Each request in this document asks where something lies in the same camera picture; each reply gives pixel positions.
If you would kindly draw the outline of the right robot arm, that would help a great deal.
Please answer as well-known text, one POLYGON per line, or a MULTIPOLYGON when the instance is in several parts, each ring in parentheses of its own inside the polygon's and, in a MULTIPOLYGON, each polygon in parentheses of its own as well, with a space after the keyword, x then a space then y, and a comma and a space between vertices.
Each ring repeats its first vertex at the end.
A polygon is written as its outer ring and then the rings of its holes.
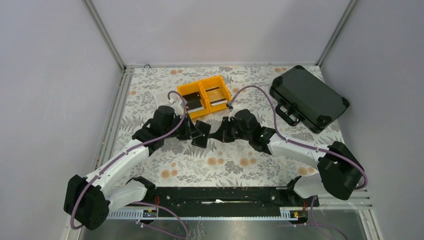
POLYGON ((317 170, 317 174, 300 176, 290 182, 286 198, 293 206, 320 194, 347 201, 364 178, 363 167, 344 143, 311 144, 279 136, 276 129, 261 126, 247 109, 224 117, 218 130, 209 137, 222 143, 244 140, 257 152, 289 157, 317 170))

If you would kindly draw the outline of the black leather card holder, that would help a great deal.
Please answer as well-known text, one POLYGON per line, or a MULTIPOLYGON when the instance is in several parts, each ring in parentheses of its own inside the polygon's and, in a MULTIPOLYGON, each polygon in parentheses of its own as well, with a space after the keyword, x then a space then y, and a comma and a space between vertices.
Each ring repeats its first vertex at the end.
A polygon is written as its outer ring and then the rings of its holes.
POLYGON ((191 144, 193 146, 206 149, 207 145, 208 145, 209 134, 210 134, 212 126, 210 124, 206 123, 206 122, 203 122, 201 120, 197 120, 196 123, 195 123, 195 127, 197 129, 197 133, 200 133, 200 135, 196 136, 191 141, 191 144))

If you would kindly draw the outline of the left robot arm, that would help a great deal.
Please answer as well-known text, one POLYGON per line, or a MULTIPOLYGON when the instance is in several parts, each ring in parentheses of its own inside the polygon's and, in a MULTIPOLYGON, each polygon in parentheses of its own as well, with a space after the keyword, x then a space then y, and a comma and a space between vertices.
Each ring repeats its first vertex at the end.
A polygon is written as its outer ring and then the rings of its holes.
POLYGON ((162 147, 166 138, 190 139, 192 124, 188 113, 178 115, 171 106, 159 106, 117 155, 86 176, 71 177, 63 206, 70 215, 70 227, 95 230, 109 212, 138 201, 144 206, 152 204, 154 190, 139 180, 131 180, 128 186, 118 189, 114 189, 114 185, 131 168, 162 147))

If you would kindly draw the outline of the white plastic bin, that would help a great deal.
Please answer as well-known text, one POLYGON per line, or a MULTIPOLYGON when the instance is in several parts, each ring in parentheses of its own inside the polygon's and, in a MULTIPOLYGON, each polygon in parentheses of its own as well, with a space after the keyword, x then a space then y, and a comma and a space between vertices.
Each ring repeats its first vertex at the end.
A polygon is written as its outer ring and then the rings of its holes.
POLYGON ((168 107, 180 107, 182 100, 175 93, 169 91, 160 91, 153 94, 154 101, 157 107, 168 106, 168 107))

